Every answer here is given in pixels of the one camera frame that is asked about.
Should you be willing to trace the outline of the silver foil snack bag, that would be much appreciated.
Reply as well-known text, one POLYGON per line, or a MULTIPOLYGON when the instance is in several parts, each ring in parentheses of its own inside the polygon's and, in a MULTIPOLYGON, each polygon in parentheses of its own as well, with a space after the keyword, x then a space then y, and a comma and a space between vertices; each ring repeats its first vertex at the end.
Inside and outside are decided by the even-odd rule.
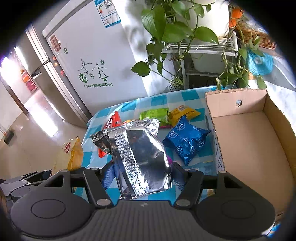
POLYGON ((119 167, 117 181, 122 199, 143 198, 171 188, 171 169, 159 121, 136 120, 91 135, 92 142, 112 157, 119 167))

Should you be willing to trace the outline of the blue foil snack bag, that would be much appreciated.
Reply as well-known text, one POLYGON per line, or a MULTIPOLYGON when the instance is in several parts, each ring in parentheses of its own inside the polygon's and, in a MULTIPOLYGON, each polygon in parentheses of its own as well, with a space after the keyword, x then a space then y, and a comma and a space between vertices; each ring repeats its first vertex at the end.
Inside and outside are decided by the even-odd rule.
POLYGON ((204 146, 209 133, 210 130, 191 125, 184 115, 167 134, 163 145, 174 149, 178 157, 188 166, 204 146))

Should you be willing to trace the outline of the yellow barcode snack packet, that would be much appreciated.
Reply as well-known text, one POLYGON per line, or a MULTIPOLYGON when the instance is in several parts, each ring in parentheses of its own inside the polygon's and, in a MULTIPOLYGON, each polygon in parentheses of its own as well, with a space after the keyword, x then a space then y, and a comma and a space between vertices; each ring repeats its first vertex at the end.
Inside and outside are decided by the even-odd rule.
POLYGON ((176 126, 182 116, 186 116, 187 120, 191 120, 201 113, 189 106, 181 105, 178 108, 173 109, 169 112, 169 119, 172 126, 176 126))

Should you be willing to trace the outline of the green snack packet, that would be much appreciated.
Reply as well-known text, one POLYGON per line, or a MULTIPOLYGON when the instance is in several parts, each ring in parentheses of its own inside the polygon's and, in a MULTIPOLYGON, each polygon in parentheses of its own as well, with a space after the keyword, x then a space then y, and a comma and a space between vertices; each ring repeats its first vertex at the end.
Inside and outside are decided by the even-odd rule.
POLYGON ((170 126, 168 108, 150 109, 140 113, 139 119, 146 120, 148 118, 156 118, 160 122, 160 126, 170 126))

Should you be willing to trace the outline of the yellow chips bag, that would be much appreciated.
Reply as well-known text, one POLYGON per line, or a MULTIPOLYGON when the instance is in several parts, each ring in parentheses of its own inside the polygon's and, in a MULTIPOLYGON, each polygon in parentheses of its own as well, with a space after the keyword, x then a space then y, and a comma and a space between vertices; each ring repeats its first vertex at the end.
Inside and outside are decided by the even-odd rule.
POLYGON ((83 149, 79 137, 72 138, 64 143, 55 158, 52 175, 61 170, 74 171, 82 166, 83 149))

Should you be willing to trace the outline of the cardboard milk box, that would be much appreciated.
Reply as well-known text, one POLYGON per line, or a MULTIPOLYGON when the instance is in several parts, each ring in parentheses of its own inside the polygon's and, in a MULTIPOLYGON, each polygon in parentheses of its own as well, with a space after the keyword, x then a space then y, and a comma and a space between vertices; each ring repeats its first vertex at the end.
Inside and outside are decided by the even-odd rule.
POLYGON ((227 171, 267 199, 276 221, 295 191, 295 134, 265 89, 205 93, 217 171, 227 171))

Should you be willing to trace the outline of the white metal plant stand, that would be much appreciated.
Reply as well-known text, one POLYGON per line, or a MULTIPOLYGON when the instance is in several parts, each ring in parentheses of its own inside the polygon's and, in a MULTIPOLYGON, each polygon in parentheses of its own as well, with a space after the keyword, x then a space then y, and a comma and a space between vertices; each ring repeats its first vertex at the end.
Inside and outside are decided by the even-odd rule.
POLYGON ((188 54, 177 66, 183 79, 183 88, 190 88, 189 76, 216 78, 224 71, 224 59, 234 60, 237 57, 238 43, 236 33, 232 32, 226 38, 220 38, 219 44, 193 40, 191 45, 185 39, 180 44, 167 44, 162 53, 177 57, 188 50, 188 54))

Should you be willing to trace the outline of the white refrigerator with tree print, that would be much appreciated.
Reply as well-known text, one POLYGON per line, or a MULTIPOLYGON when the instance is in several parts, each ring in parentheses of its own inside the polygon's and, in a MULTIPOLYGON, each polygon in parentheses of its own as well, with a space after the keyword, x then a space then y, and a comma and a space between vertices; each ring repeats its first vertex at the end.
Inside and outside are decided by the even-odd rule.
POLYGON ((140 12, 145 1, 62 1, 26 29, 48 75, 79 119, 168 90, 151 72, 132 67, 147 58, 150 36, 140 12))

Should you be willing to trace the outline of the blue round paper fan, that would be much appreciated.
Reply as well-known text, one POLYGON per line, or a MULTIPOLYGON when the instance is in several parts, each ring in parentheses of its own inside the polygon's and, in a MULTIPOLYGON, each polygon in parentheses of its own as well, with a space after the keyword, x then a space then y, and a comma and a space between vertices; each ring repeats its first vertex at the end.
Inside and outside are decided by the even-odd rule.
POLYGON ((272 72, 273 58, 271 55, 263 53, 263 56, 259 56, 250 49, 248 49, 247 54, 247 69, 253 75, 268 75, 272 72))

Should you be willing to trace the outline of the green pothos plant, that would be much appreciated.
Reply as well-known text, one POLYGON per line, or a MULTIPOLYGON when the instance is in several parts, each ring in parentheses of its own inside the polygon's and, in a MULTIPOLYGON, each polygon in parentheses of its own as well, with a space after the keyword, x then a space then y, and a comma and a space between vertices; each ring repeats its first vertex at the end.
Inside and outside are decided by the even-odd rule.
MULTIPOLYGON (((205 13, 212 11, 212 6, 213 3, 193 2, 188 8, 182 1, 154 1, 150 8, 143 9, 140 14, 142 25, 151 34, 152 42, 146 46, 147 60, 135 63, 131 71, 141 77, 146 77, 152 72, 151 65, 154 64, 157 67, 155 73, 163 76, 163 62, 167 56, 163 50, 171 44, 177 45, 178 52, 173 56, 172 61, 178 65, 181 65, 187 58, 195 40, 219 45, 218 37, 212 29, 199 25, 191 28, 189 25, 190 11, 194 11, 197 18, 204 18, 205 13)), ((221 54, 224 69, 215 79, 218 90, 230 84, 241 83, 243 87, 248 86, 247 78, 250 72, 247 66, 248 53, 264 56, 257 48, 259 42, 260 38, 256 38, 254 42, 239 48, 237 62, 230 62, 225 53, 221 54)))

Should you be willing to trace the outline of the wicker basket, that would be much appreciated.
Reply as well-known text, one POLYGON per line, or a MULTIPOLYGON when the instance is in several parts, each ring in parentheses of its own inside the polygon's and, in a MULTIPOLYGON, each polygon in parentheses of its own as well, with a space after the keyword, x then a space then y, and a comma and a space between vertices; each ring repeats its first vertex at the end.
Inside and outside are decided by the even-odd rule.
POLYGON ((257 31, 245 23, 239 22, 236 27, 236 32, 245 43, 249 43, 249 40, 254 42, 257 38, 260 38, 259 47, 270 50, 276 49, 276 42, 269 34, 257 31))

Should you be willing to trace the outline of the white plant pot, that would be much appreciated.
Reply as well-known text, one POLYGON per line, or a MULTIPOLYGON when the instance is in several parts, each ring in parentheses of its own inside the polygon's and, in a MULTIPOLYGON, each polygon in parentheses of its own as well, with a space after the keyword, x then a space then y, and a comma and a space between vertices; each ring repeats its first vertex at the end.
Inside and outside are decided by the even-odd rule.
POLYGON ((193 3, 201 4, 205 16, 197 16, 193 9, 189 10, 190 20, 189 27, 194 29, 204 26, 212 30, 219 38, 225 38, 229 33, 229 1, 183 1, 187 8, 191 8, 193 3))

